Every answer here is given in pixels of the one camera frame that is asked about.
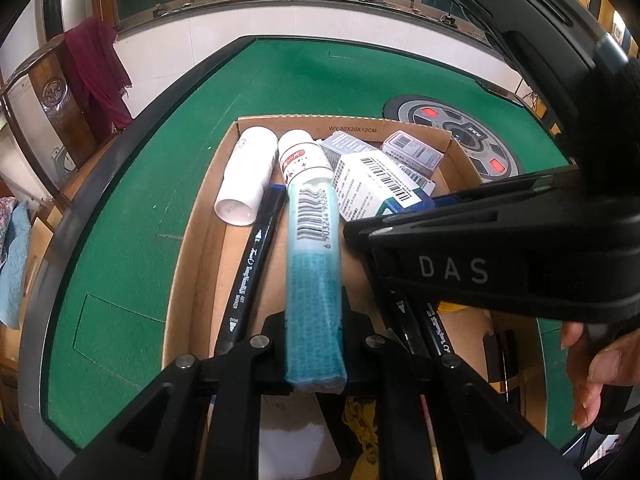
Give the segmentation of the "person right hand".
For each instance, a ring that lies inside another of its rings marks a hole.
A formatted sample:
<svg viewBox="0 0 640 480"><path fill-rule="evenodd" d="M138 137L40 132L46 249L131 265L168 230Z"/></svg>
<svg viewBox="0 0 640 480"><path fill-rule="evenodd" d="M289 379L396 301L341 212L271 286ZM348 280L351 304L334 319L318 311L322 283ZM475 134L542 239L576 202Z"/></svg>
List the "person right hand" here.
<svg viewBox="0 0 640 480"><path fill-rule="evenodd" d="M561 347L568 350L566 374L572 383L572 424L577 429L590 426L597 418L604 386L633 386L639 383L638 330L616 339L590 356L585 325L564 322Z"/></svg>

